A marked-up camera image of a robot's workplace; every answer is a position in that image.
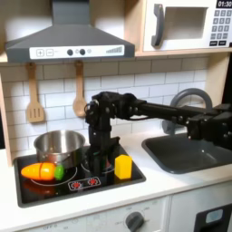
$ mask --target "stovetop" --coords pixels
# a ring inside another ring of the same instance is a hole
[[[119,151],[120,154],[126,154],[122,147]],[[85,161],[78,167],[67,169],[61,181],[35,181],[24,178],[21,175],[22,168],[36,162],[38,162],[36,155],[24,156],[14,160],[17,199],[21,208],[120,188],[146,180],[134,162],[131,179],[120,180],[115,177],[112,165],[108,166],[100,176],[95,176],[87,170]]]

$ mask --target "microwave handle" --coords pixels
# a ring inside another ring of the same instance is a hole
[[[157,16],[156,35],[151,37],[151,45],[159,46],[162,40],[164,31],[164,10],[162,4],[155,4],[154,14]]]

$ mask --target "oven knob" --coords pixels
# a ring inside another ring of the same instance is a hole
[[[81,55],[85,55],[85,50],[84,50],[84,49],[81,49],[81,50],[80,50],[80,54],[81,54]]]
[[[133,212],[126,218],[126,225],[130,232],[136,232],[144,223],[144,217],[140,212]]]
[[[71,50],[71,49],[69,49],[68,51],[67,51],[67,53],[68,53],[68,55],[73,55],[73,50]]]

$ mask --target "stainless steel pot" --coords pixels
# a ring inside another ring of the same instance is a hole
[[[84,137],[72,130],[56,130],[39,136],[34,141],[39,162],[62,164],[66,169],[82,162]]]

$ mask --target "wooden spatula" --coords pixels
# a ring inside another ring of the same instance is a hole
[[[76,98],[73,103],[73,110],[78,117],[84,117],[84,107],[86,106],[86,101],[83,98],[83,63],[77,62],[76,66]]]
[[[31,102],[27,106],[26,116],[27,120],[30,122],[38,122],[44,120],[44,109],[41,104],[38,102],[37,89],[36,89],[36,79],[35,79],[35,63],[28,63],[26,69],[29,77],[29,89]]]

